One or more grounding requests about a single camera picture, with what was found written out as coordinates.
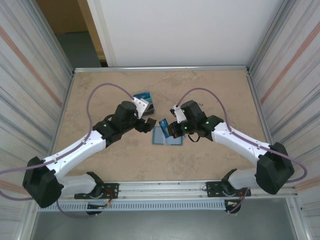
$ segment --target marble-patterned surface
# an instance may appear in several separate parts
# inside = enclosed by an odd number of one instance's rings
[[[243,70],[234,71],[156,71],[77,73],[57,141],[60,151],[88,131],[86,102],[101,83],[115,83],[131,94],[150,91],[155,114],[152,118],[174,117],[169,109],[191,88],[204,87],[215,92],[225,105],[230,124],[247,135],[264,141],[264,134]],[[93,124],[113,114],[128,96],[117,88],[104,86],[96,91],[90,113]],[[194,91],[185,101],[195,100],[209,115],[224,118],[218,102],[209,93]],[[233,168],[253,165],[233,150],[201,139],[185,139],[183,146],[152,145],[152,133],[132,130],[107,149],[96,153],[70,171],[80,175],[93,171],[104,181],[173,181],[219,179]]]

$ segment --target aluminum frame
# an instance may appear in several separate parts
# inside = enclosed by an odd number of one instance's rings
[[[103,72],[149,72],[149,71],[203,71],[203,70],[244,70],[247,75],[248,84],[252,93],[253,101],[256,106],[256,110],[263,128],[265,137],[269,143],[272,143],[272,137],[268,129],[268,125],[263,115],[261,105],[258,101],[258,97],[253,85],[251,76],[248,74],[247,68],[245,66],[162,66],[162,67],[109,67],[109,68],[76,68],[75,73],[103,73]],[[61,118],[57,126],[56,134],[53,138],[52,146],[50,148],[51,153],[53,153],[57,139],[61,130],[62,121],[66,113],[66,108],[68,105],[68,100],[70,97],[71,89],[74,83],[74,78],[72,79],[68,93],[66,96],[65,103],[63,105]],[[145,201],[145,200],[155,200],[155,201],[167,201],[167,200],[208,200],[206,192],[202,190],[205,186],[205,182],[215,181],[215,180],[187,180],[187,181],[123,181],[117,182],[119,186],[118,199],[114,201]],[[292,210],[292,200],[298,197],[297,192],[294,187],[283,187],[277,195],[270,195],[264,192],[260,188],[251,189],[252,196],[248,197],[251,199],[258,198],[286,198],[289,211]],[[228,197],[217,198],[217,199],[229,199]],[[71,197],[66,197],[61,199],[61,203],[74,203],[77,201]],[[101,199],[90,199],[88,202],[101,202]],[[297,201],[295,200],[295,210],[299,209]],[[29,214],[25,221],[23,228],[22,240],[29,240],[33,225],[35,223],[36,215],[38,212],[38,206],[35,202],[32,202],[29,207]],[[291,214],[291,219],[294,225],[294,229],[299,240],[310,240],[303,224],[303,216],[301,214]]]
[[[127,200],[112,201],[107,205],[105,201],[90,201],[90,205],[103,206],[99,211],[120,212],[120,211],[176,211],[176,210],[226,210],[226,202],[223,199],[205,200]],[[89,208],[87,201],[63,201],[59,204],[64,212],[96,212],[97,209]],[[58,206],[53,204],[46,208],[39,208],[39,212],[58,212]]]
[[[117,73],[117,72],[158,72],[158,71],[212,71],[212,70],[247,70],[245,65],[217,66],[128,66],[128,67],[86,67],[76,68],[75,73]]]

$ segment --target white panel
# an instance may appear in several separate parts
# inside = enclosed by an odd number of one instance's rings
[[[282,0],[88,0],[111,67],[248,65]]]

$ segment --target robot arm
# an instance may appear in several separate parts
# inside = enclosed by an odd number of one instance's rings
[[[87,172],[81,176],[66,176],[66,174],[89,156],[120,140],[126,132],[132,129],[143,133],[150,132],[156,120],[148,118],[145,121],[141,118],[148,104],[145,100],[137,98],[134,98],[132,102],[123,101],[117,106],[114,114],[93,126],[86,141],[87,135],[54,155],[44,159],[32,158],[28,162],[28,167],[52,160],[54,162],[27,170],[23,179],[23,187],[41,208],[50,206],[63,196],[79,193],[92,194],[93,197],[99,196],[102,192],[103,181],[95,173]]]
[[[193,100],[184,103],[181,107],[174,106],[170,111],[177,121],[167,127],[169,135],[178,138],[185,134],[197,133],[200,138],[207,138],[233,149],[255,165],[252,169],[231,170],[222,179],[227,192],[232,192],[234,189],[261,187],[269,194],[276,194],[295,172],[290,160],[260,148],[263,146],[288,155],[282,144],[276,142],[270,145],[231,128],[241,137],[239,138],[229,131],[227,124],[221,118],[214,115],[207,117]]]

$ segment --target purple cable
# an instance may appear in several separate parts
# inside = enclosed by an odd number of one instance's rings
[[[127,92],[127,90],[125,90],[124,88],[122,88],[122,87],[120,87],[120,86],[118,86],[118,85],[116,85],[116,84],[107,82],[107,83],[102,83],[102,84],[96,86],[96,87],[92,90],[92,92],[90,93],[90,95],[89,95],[89,97],[88,97],[88,100],[87,100],[87,102],[86,102],[86,108],[85,108],[85,109],[86,109],[86,114],[87,114],[88,119],[89,119],[89,131],[88,131],[88,134],[85,136],[84,141],[82,141],[81,143],[79,143],[76,147],[74,147],[74,148],[71,149],[70,151],[67,151],[66,153],[62,154],[61,156],[57,157],[57,158],[56,158],[57,161],[58,161],[59,159],[64,158],[65,156],[68,156],[69,154],[72,154],[74,151],[76,151],[77,149],[79,149],[79,148],[88,140],[88,138],[90,137],[93,124],[92,124],[92,118],[91,118],[90,112],[89,112],[89,104],[90,104],[91,98],[92,98],[92,96],[94,95],[94,93],[95,93],[99,88],[101,88],[101,87],[103,87],[103,86],[107,86],[107,85],[108,85],[108,86],[116,87],[116,88],[124,91],[132,100],[134,99],[134,97],[133,97],[129,92]]]
[[[243,203],[243,201],[245,200],[245,197],[247,196],[247,193],[249,191],[249,188],[247,188],[244,192],[243,198],[241,199],[241,201],[230,211],[228,211],[228,213],[232,214],[237,208],[239,208],[241,206],[241,204]]]
[[[56,201],[56,206],[57,206],[57,208],[59,209],[59,211],[61,213],[63,213],[64,215],[66,215],[69,218],[73,218],[73,219],[89,219],[89,218],[92,218],[92,217],[96,216],[96,215],[81,216],[81,215],[75,215],[75,214],[71,214],[71,213],[68,213],[66,211],[63,211],[62,208],[59,205],[59,201],[58,200]]]
[[[90,116],[90,112],[89,112],[89,104],[90,104],[90,101],[91,101],[91,98],[92,96],[94,95],[95,91],[103,86],[113,86],[113,87],[116,87],[120,90],[122,90],[123,92],[125,92],[132,100],[134,99],[134,97],[127,91],[125,90],[124,88],[122,88],[121,86],[118,86],[114,83],[102,83],[98,86],[96,86],[92,92],[90,93],[89,95],[89,98],[86,102],[86,114],[88,116],[88,119],[89,119],[89,124],[90,124],[90,127],[89,127],[89,131],[88,131],[88,134],[85,136],[84,138],[84,141],[82,141],[81,143],[79,143],[76,147],[74,147],[73,149],[71,149],[70,151],[67,151],[66,153],[62,154],[61,156],[57,157],[56,158],[56,161],[68,156],[69,154],[73,153],[74,151],[76,151],[77,149],[79,149],[87,140],[88,138],[90,137],[90,134],[91,134],[91,130],[92,130],[92,127],[93,127],[93,124],[92,124],[92,118]],[[37,169],[37,168],[41,168],[41,167],[44,167],[46,165],[49,165],[49,164],[52,164],[54,163],[55,160],[51,160],[51,161],[48,161],[48,162],[45,162],[45,163],[42,163],[42,164],[38,164],[38,165],[34,165],[34,166],[27,166],[27,167],[18,167],[18,168],[12,168],[12,169],[6,169],[6,170],[2,170],[0,171],[0,175],[2,174],[8,174],[8,173],[15,173],[15,172],[20,172],[20,171],[26,171],[26,170],[30,170],[30,169]],[[25,198],[17,198],[17,197],[12,197],[12,196],[9,196],[9,195],[6,195],[4,192],[2,192],[0,190],[0,196],[6,198],[6,199],[9,199],[9,200],[13,200],[13,201],[28,201],[28,200],[32,200],[33,198],[32,197],[25,197]]]
[[[187,92],[182,96],[182,98],[180,99],[180,101],[177,103],[176,106],[179,106],[179,105],[181,104],[181,102],[183,101],[183,99],[184,99],[189,93],[191,93],[191,92],[194,91],[194,90],[203,90],[203,91],[206,91],[206,92],[210,93],[211,95],[213,95],[213,96],[215,97],[215,99],[219,102],[219,104],[220,104],[221,107],[222,107],[222,110],[223,110],[223,113],[224,113],[224,118],[225,118],[225,123],[226,123],[227,128],[228,128],[229,131],[230,131],[233,135],[235,135],[237,138],[239,138],[239,139],[241,139],[241,140],[243,140],[243,141],[245,141],[245,142],[247,142],[247,143],[249,143],[249,144],[257,147],[257,148],[261,148],[261,149],[263,149],[263,150],[265,150],[265,151],[268,151],[268,152],[273,153],[273,154],[276,154],[276,155],[278,155],[278,156],[280,156],[280,157],[286,158],[286,159],[294,162],[295,164],[299,165],[299,166],[303,169],[304,173],[303,173],[302,176],[300,176],[300,177],[298,177],[298,178],[296,178],[296,179],[288,180],[287,183],[294,183],[294,182],[300,181],[300,180],[304,179],[304,178],[307,176],[307,174],[308,174],[307,168],[306,168],[301,162],[299,162],[298,160],[296,160],[295,158],[293,158],[293,157],[291,157],[291,156],[287,156],[287,155],[285,155],[285,154],[283,154],[283,153],[281,153],[281,152],[278,152],[278,151],[275,151],[275,150],[266,148],[266,147],[264,147],[264,146],[259,146],[257,143],[255,143],[255,142],[253,142],[253,141],[250,141],[250,140],[246,139],[245,137],[240,136],[240,135],[237,134],[236,132],[232,131],[232,128],[231,128],[231,126],[230,126],[230,124],[229,124],[228,115],[227,115],[227,111],[226,111],[226,109],[225,109],[225,106],[222,104],[222,102],[221,102],[221,100],[218,98],[218,96],[215,95],[215,94],[214,94],[212,91],[210,91],[209,89],[206,89],[206,88],[203,88],[203,87],[196,87],[196,88],[193,88],[193,89],[187,91]]]

